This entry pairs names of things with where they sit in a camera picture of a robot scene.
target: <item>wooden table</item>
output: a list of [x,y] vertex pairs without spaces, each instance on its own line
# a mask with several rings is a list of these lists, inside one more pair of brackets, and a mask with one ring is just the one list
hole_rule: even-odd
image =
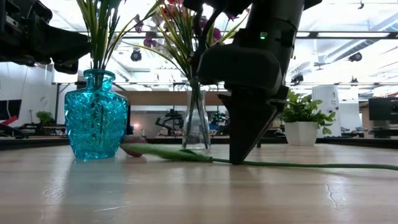
[[[214,145],[215,157],[228,147]],[[398,151],[263,145],[248,160],[398,164]],[[398,172],[75,160],[67,146],[0,152],[0,223],[397,223]]]

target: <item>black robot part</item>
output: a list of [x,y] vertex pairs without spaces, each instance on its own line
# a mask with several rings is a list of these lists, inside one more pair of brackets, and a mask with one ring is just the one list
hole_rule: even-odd
[[[231,92],[231,96],[219,96],[229,111],[231,163],[240,164],[275,117],[283,112],[289,91],[284,79],[301,15],[321,1],[200,1],[213,6],[215,12],[221,9],[234,15],[252,3],[246,28],[238,31],[232,44],[207,50],[199,46],[198,50],[203,51],[195,52],[191,60],[197,79],[208,85],[225,82],[224,87]],[[184,4],[201,12],[197,0],[185,0]]]
[[49,64],[76,74],[78,59],[89,53],[86,35],[49,25],[52,12],[39,0],[0,0],[0,62]]

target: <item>white cylinder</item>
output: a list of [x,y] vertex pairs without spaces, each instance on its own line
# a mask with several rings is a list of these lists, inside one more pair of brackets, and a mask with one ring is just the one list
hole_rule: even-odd
[[331,130],[331,134],[323,134],[323,128],[320,128],[318,130],[318,138],[341,136],[338,87],[336,85],[322,85],[313,87],[312,100],[322,100],[322,104],[318,106],[318,110],[321,110],[322,113],[329,115],[333,112],[336,112],[333,124],[327,127]]

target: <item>blue glass vase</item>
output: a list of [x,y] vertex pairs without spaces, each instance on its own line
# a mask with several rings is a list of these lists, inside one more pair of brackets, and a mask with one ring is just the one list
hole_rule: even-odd
[[78,159],[113,157],[126,130],[128,101],[112,91],[113,73],[86,70],[86,88],[65,95],[65,122]]

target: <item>ceiling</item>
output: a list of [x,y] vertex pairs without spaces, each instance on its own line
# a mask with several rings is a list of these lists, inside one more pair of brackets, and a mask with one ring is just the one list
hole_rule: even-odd
[[[41,0],[51,8],[54,17],[50,24],[67,30],[84,32],[85,25],[75,0]],[[397,0],[362,0],[364,7],[358,9],[360,0],[323,0],[323,2],[302,15],[299,31],[373,31],[398,32]],[[128,0],[119,9],[121,22],[125,24],[136,14],[144,15],[154,0]],[[210,16],[212,8],[205,7],[205,15]],[[220,16],[216,26],[228,30],[240,19],[228,22],[225,15]],[[129,78],[130,82],[181,82],[183,77],[170,63],[151,52],[141,50],[142,60],[132,62],[130,44],[142,44],[143,39],[124,39],[113,54],[110,70],[117,70]],[[360,62],[350,62],[347,58],[361,52]],[[352,77],[360,83],[398,82],[398,40],[350,40],[350,39],[298,39],[295,46],[295,59],[291,60],[286,81],[301,73],[304,82],[338,83],[349,82]],[[89,66],[89,58],[81,60],[81,69]],[[376,86],[361,86],[362,92],[374,91]],[[170,86],[149,86],[140,90],[155,90]],[[309,90],[308,87],[296,87]],[[398,91],[389,87],[388,91]]]

